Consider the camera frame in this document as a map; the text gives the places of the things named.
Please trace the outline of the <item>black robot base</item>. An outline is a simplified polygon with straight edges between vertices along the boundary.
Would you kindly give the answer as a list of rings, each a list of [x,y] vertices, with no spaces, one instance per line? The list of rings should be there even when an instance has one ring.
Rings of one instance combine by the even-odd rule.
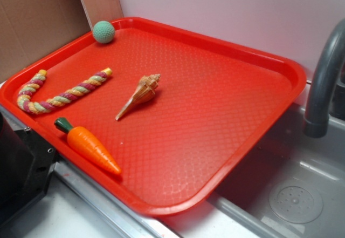
[[[1,226],[42,199],[56,149],[32,129],[13,130],[1,115]]]

